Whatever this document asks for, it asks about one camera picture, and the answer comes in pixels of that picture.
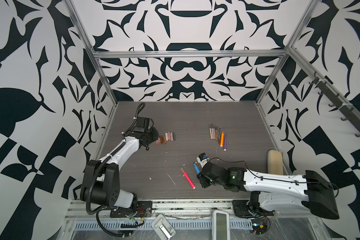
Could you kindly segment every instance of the beige eraser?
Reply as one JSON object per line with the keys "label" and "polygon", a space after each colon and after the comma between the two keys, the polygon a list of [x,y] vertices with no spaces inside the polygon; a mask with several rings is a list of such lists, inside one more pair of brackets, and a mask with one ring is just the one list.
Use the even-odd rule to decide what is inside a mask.
{"label": "beige eraser", "polygon": [[268,173],[283,175],[283,155],[276,150],[268,152]]}

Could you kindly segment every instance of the wall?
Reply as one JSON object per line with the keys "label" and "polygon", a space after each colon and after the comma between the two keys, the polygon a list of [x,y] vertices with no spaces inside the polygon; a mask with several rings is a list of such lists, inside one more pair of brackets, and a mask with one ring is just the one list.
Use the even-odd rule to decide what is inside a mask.
{"label": "wall", "polygon": [[[296,47],[360,110],[360,0],[323,0]],[[261,106],[293,173],[340,188],[340,219],[323,219],[332,237],[360,240],[360,138],[310,81],[289,58]]]}
{"label": "wall", "polygon": [[[309,0],[73,0],[97,51],[283,49]],[[255,100],[276,57],[103,59],[118,100]]]}
{"label": "wall", "polygon": [[0,1],[0,239],[53,239],[112,103],[60,0]]}

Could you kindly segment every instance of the purple marker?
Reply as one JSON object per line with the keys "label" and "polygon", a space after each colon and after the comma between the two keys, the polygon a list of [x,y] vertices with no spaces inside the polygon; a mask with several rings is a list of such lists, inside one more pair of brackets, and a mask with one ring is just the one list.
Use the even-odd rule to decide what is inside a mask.
{"label": "purple marker", "polygon": [[227,135],[224,135],[224,151],[227,151]]}

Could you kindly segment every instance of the gray wood grain surface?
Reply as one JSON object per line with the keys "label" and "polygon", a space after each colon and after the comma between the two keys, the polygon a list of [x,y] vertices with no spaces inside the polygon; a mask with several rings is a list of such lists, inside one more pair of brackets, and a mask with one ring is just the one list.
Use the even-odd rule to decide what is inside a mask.
{"label": "gray wood grain surface", "polygon": [[[120,102],[102,156],[122,140],[121,132],[133,122],[139,102]],[[139,198],[224,198],[247,197],[247,192],[232,193],[218,186],[201,188],[193,163],[205,152],[209,158],[245,160],[248,168],[267,172],[267,153],[273,149],[259,112],[252,101],[242,102],[148,102],[140,117],[152,118],[160,135],[176,132],[167,144],[141,147],[120,170],[120,187]],[[216,124],[228,135],[227,151],[210,139],[208,125]],[[245,167],[244,162],[213,160],[221,167]],[[192,189],[180,168],[196,186]]]}

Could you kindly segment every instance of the hook rack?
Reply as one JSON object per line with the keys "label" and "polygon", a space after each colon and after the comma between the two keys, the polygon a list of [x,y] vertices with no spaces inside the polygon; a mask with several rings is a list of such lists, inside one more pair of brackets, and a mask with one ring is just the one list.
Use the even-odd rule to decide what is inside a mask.
{"label": "hook rack", "polygon": [[344,115],[344,118],[340,118],[342,121],[349,121],[360,132],[360,111],[348,99],[326,79],[316,77],[310,84],[316,84],[321,90],[319,95],[326,95],[332,102],[329,106],[336,107]]}

